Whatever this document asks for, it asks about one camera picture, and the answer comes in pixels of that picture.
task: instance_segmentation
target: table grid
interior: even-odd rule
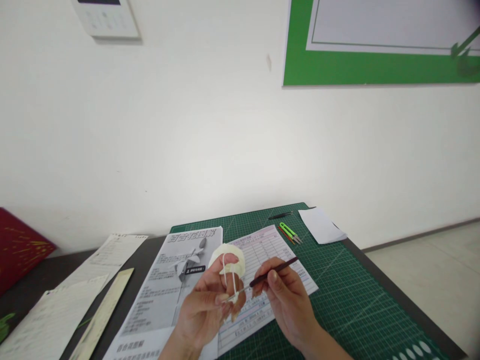
[[[316,319],[354,359],[448,359],[357,258],[341,243],[319,245],[298,210],[305,203],[173,226],[171,233],[223,227],[229,243],[269,225],[284,222],[303,241],[287,242],[319,290],[310,295]],[[292,215],[268,220],[293,211]],[[271,321],[220,359],[303,359]]]

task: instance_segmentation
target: white wall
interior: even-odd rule
[[[286,0],[131,5],[143,45],[0,2],[0,204],[63,252],[295,202],[360,248],[480,216],[479,85],[282,89]]]

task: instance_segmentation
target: floor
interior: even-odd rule
[[[366,255],[470,359],[480,359],[480,222]]]

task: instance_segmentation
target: whiteboard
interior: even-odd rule
[[[314,0],[306,50],[450,55],[479,26],[473,0]]]

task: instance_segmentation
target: green-handled scissors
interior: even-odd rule
[[[289,237],[291,237],[293,240],[295,240],[295,242],[297,244],[303,243],[303,241],[300,240],[300,238],[297,236],[297,234],[294,233],[287,225],[285,225],[284,222],[280,223],[280,227]]]

